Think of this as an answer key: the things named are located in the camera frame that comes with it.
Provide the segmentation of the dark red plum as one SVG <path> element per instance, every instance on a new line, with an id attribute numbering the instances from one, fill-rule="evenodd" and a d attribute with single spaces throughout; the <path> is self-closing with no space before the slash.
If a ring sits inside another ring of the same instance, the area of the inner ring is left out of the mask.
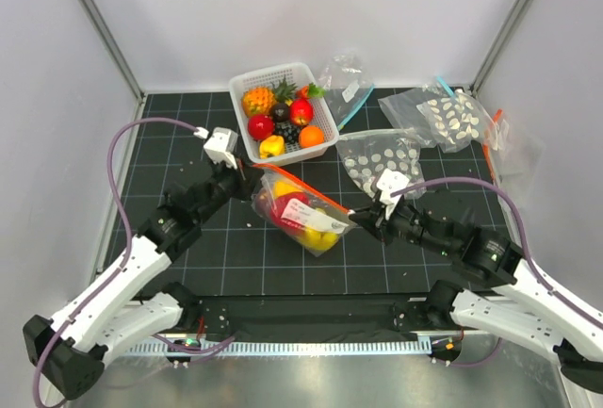
<path id="1" fill-rule="evenodd" d="M 274 200 L 266 191 L 260 191 L 253 200 L 253 208 L 255 212 L 265 220 L 271 220 L 274 213 Z"/>

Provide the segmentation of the yellow lemon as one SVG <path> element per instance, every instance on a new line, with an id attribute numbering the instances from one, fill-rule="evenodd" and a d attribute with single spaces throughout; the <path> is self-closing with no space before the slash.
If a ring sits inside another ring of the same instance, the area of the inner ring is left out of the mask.
<path id="1" fill-rule="evenodd" d="M 303 246 L 312 253 L 320 254 L 330 250 L 339 240 L 339 234 L 321 232 L 307 228 L 302 237 Z"/>

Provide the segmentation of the orange zipper clear bag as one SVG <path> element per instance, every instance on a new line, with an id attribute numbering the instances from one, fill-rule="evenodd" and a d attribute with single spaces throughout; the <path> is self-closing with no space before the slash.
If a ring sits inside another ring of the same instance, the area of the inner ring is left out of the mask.
<path id="1" fill-rule="evenodd" d="M 338 243 L 351 229 L 355 227 L 355 223 L 348 218 L 349 210 L 346 207 L 331 200 L 317 189 L 307 185 L 297 176 L 285 171 L 282 168 L 270 164 L 257 164 L 255 167 L 262 168 L 264 170 L 264 175 L 261 178 L 261 185 L 259 186 L 259 190 L 254 195 L 254 198 L 260 191 L 266 191 L 275 201 L 276 198 L 272 194 L 272 186 L 279 179 L 297 185 L 302 189 L 302 193 L 305 193 L 308 196 L 309 205 L 302 204 L 297 200 L 291 200 L 284 212 L 285 218 L 293 220 L 304 227 L 301 234 L 296 236 L 288 234 L 282 229 L 276 227 L 271 220 L 267 220 L 269 224 L 281 230 L 301 246 L 303 246 L 302 237 L 307 228 L 315 229 L 321 232 L 334 232 L 339 234 L 339 240 L 337 241 Z M 328 250 L 324 253 L 315 254 L 306 249 L 304 246 L 303 248 L 314 256 L 320 256 L 329 251 Z"/>

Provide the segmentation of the yellow banana bunch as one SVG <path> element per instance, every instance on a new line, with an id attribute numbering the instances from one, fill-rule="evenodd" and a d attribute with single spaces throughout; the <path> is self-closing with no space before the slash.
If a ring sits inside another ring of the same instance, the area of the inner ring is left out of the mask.
<path id="1" fill-rule="evenodd" d="M 282 179 L 277 180 L 272 186 L 272 194 L 275 198 L 280 198 L 291 193 L 299 192 L 302 192 L 301 188 Z"/>

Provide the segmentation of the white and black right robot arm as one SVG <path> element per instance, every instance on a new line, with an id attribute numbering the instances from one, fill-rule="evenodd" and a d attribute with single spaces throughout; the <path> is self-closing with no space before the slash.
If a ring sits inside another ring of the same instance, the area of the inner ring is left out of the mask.
<path id="1" fill-rule="evenodd" d="M 446 190 L 417 204 L 375 202 L 350 219 L 384 244 L 402 239 L 449 259 L 473 285 L 518 305 L 497 306 L 454 283 L 436 281 L 417 314 L 436 329 L 451 325 L 483 330 L 533 351 L 558 366 L 572 383 L 602 391 L 602 327 L 568 307 L 539 282 L 524 250 L 504 235 L 479 226 L 471 207 Z"/>

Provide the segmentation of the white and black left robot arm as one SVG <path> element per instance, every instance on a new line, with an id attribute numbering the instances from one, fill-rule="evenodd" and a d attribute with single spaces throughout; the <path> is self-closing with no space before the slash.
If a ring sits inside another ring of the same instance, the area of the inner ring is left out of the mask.
<path id="1" fill-rule="evenodd" d="M 50 318 L 34 315 L 24 324 L 35 386 L 46 379 L 65 401 L 76 400 L 142 338 L 172 328 L 179 333 L 196 328 L 199 303 L 180 283 L 167 284 L 127 315 L 121 310 L 201 237 L 203 226 L 231 199 L 250 200 L 264 174 L 242 160 L 233 167 L 220 163 L 210 168 L 203 182 L 167 188 L 121 256 L 78 297 Z"/>

